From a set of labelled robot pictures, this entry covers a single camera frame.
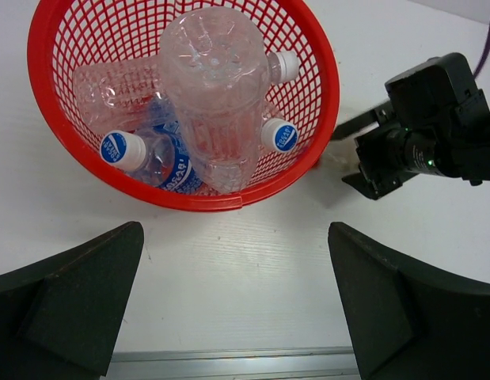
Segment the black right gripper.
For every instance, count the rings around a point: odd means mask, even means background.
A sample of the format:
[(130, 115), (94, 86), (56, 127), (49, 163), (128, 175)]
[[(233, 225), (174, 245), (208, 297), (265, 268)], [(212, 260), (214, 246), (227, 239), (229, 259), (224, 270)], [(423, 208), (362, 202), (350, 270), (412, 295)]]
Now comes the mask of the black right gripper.
[[(344, 140), (372, 124), (382, 124), (391, 117), (389, 108), (372, 108), (336, 126), (332, 141)], [(360, 173), (352, 173), (342, 178), (369, 200), (379, 200), (399, 189), (407, 181), (407, 174), (401, 172), (389, 161), (388, 130), (370, 131), (355, 139), (359, 157)]]

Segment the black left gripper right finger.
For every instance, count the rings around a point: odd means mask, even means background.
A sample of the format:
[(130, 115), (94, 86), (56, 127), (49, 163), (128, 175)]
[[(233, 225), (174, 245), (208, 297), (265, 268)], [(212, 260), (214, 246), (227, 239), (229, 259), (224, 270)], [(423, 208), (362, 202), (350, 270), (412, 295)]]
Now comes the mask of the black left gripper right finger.
[(329, 252), (363, 379), (490, 379), (490, 283), (329, 227)]

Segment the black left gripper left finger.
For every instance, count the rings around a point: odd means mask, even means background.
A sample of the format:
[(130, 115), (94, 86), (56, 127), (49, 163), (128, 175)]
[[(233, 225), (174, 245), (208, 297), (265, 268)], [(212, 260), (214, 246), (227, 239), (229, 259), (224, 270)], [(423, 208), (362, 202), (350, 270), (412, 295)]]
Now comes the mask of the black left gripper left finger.
[(0, 379), (105, 376), (143, 245), (127, 222), (0, 275)]

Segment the blue label bottle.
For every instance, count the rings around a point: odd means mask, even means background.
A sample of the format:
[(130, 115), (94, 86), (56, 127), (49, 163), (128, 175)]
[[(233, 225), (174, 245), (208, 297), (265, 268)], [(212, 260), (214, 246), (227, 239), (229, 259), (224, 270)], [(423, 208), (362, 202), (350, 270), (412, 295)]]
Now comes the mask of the blue label bottle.
[(298, 142), (298, 129), (273, 103), (265, 101), (260, 130), (260, 154), (291, 152)]
[(101, 140), (99, 153), (110, 166), (154, 188), (188, 195), (203, 185), (182, 138), (159, 127), (135, 133), (110, 131)]

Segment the clear bottle sideways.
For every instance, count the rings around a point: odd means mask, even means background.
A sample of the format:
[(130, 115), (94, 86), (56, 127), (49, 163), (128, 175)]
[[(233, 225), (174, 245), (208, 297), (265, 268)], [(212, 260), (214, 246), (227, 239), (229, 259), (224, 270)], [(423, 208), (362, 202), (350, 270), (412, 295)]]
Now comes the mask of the clear bottle sideways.
[(159, 47), (163, 86), (197, 175), (217, 192), (241, 191), (256, 170), (270, 86), (261, 32), (242, 12), (211, 6), (172, 21)]

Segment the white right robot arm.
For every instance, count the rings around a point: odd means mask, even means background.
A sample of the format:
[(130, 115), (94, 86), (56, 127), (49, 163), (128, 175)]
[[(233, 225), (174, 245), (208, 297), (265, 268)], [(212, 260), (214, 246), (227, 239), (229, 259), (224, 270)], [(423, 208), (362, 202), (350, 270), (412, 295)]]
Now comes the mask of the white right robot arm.
[(490, 181), (490, 109), (463, 54), (431, 58), (385, 88), (387, 101), (332, 133), (355, 139), (359, 171), (344, 183), (378, 200), (418, 174)]

